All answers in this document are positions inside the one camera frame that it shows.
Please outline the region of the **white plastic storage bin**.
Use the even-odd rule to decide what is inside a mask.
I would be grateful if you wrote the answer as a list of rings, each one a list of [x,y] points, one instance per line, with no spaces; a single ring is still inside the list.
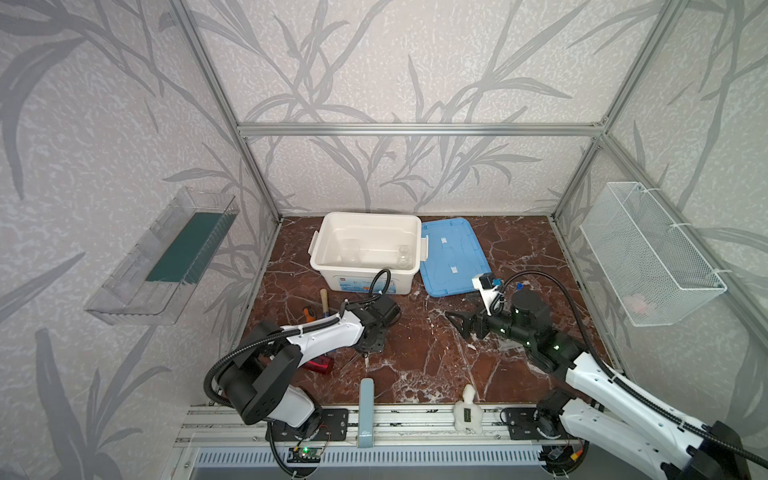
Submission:
[[[345,265],[340,260],[340,242],[348,238],[361,243],[359,265]],[[411,247],[410,269],[396,265],[400,245]],[[421,262],[426,260],[427,241],[422,237],[422,222],[415,215],[332,212],[313,233],[308,254],[311,267],[332,291],[367,293],[374,276],[387,269],[391,272],[387,292],[407,295]]]

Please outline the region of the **blue plastic bin lid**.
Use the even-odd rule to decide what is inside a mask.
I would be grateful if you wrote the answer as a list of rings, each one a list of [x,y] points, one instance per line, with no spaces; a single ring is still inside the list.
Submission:
[[[486,255],[464,218],[422,224],[427,257],[420,274],[427,294],[433,298],[461,295],[475,290],[472,279],[491,272]]]

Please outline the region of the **small clear plastic cup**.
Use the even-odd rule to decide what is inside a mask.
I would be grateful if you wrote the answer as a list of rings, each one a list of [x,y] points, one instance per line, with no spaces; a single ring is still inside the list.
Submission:
[[[396,265],[399,269],[410,269],[412,267],[413,255],[409,245],[400,245],[398,247]]]

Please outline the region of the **clear plastic measuring beaker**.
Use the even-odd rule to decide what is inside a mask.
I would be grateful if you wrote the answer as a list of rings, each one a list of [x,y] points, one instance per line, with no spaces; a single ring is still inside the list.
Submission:
[[[340,242],[340,260],[345,265],[359,265],[361,262],[361,243],[358,239],[348,238]]]

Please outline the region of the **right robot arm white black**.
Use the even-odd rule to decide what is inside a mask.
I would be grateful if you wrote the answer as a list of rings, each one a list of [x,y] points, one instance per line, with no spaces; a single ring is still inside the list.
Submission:
[[[726,424],[708,426],[608,367],[554,326],[549,306],[533,291],[516,291],[505,309],[446,317],[466,339],[495,334],[520,344],[532,364],[564,382],[536,407],[534,424],[546,438],[576,437],[653,479],[748,479],[750,465],[767,465]]]

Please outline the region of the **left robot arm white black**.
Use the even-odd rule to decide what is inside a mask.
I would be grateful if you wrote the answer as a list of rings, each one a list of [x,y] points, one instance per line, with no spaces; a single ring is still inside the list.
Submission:
[[[298,370],[331,351],[383,351],[401,308],[389,295],[343,302],[339,310],[309,323],[279,326],[263,321],[233,351],[217,360],[203,379],[209,400],[236,410],[246,425],[282,423],[307,438],[322,423],[322,408],[292,384]]]

